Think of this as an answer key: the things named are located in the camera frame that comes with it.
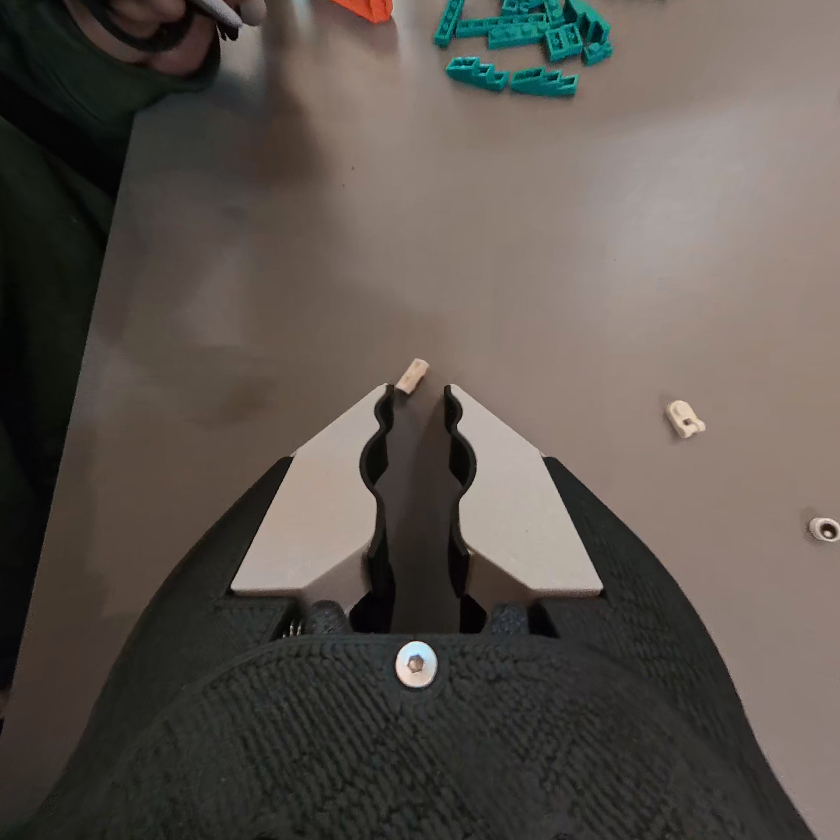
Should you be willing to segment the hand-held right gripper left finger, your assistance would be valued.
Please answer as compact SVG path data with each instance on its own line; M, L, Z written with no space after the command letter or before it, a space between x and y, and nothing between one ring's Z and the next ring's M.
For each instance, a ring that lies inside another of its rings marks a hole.
M385 504L395 388L374 388L300 446L230 588L301 607L335 602L358 632L389 632L396 584Z

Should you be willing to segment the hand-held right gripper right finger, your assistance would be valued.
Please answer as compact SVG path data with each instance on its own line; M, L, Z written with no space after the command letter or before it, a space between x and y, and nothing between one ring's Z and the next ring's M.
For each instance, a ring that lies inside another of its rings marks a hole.
M591 600L604 585L545 456L462 387L444 389L448 470L458 482L448 574L459 631L481 633L505 605L531 616L551 600Z

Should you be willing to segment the person's left forearm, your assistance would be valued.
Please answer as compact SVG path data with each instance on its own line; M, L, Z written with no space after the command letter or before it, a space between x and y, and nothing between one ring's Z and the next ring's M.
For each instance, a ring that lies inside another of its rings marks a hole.
M127 143L139 112L213 83L221 49L214 24L209 33L202 62L180 75L108 56L61 2L2 2L2 77L97 142Z

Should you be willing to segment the orange lego piece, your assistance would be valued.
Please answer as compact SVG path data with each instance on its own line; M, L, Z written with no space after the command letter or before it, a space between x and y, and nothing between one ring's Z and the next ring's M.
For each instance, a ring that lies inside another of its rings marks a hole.
M385 24L392 19L393 1L336 0L331 2L373 25Z

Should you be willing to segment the beige lego clip piece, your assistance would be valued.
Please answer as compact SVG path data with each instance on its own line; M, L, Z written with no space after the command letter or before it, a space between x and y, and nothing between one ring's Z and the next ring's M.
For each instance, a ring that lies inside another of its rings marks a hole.
M707 425L702 421L695 410L688 402L674 400L665 407L665 415L681 439L692 438L707 430Z

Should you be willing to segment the pile of teal lego pieces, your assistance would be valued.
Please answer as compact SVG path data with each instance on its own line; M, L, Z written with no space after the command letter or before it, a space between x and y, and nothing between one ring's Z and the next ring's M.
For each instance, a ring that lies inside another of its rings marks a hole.
M563 73L562 64L580 60L593 67L613 56L612 27L583 1L504 1L499 14L465 16L466 2L447 2L432 42L438 49L457 39L482 39L488 50L538 47L544 63L513 72L499 70L480 56L455 56L446 67L447 77L463 86L492 93L540 99L567 99L576 95L579 75Z

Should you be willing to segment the person's left hand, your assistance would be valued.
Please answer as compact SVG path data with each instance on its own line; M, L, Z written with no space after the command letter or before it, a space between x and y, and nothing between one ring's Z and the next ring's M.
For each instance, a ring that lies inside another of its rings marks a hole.
M181 21L187 12L184 1L116 1L108 2L108 6L111 21L123 32L139 38L149 38L161 26ZM215 22L201 13L195 13L178 45L155 54L120 42L100 24L96 27L98 42L113 58L177 77L196 73L218 44Z

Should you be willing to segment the person's green sweatshirt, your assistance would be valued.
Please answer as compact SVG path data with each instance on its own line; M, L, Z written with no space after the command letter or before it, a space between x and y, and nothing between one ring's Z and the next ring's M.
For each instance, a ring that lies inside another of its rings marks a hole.
M119 173L78 126L2 117L2 700L23 640Z

